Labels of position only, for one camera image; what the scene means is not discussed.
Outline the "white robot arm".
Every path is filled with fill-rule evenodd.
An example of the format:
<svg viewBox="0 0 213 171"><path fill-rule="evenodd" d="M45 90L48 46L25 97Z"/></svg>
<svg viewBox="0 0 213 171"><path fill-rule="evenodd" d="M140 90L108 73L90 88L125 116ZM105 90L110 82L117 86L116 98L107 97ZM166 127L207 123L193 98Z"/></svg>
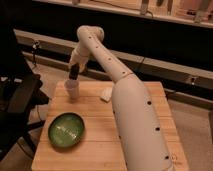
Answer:
<svg viewBox="0 0 213 171"><path fill-rule="evenodd" d="M92 55L114 82L112 110L127 171L175 171L147 86L102 44L101 27L82 25L77 37L69 68L83 70Z"/></svg>

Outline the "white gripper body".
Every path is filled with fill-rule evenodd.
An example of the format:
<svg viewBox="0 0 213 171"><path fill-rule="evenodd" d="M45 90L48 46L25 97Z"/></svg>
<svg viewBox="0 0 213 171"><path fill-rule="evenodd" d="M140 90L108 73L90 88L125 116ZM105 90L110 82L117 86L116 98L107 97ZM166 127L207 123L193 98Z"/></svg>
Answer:
<svg viewBox="0 0 213 171"><path fill-rule="evenodd" d="M90 57L90 52L87 49L76 47L71 53L68 67L71 68L75 64L78 64L79 71L83 72L89 60L89 57Z"/></svg>

